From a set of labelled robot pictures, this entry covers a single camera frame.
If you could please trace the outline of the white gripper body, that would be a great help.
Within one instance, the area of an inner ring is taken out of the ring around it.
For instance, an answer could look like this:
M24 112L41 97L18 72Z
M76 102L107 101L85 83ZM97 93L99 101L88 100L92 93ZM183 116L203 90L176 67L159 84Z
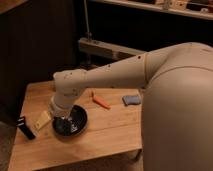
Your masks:
M68 116L73 103L65 98L52 97L49 104L49 112L53 117Z

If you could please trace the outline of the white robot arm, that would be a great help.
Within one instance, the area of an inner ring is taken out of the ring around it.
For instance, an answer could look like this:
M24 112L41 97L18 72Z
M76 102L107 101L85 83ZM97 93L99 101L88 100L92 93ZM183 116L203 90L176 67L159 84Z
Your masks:
M54 116L87 88L143 88L144 171L213 171L213 47L182 43L53 79Z

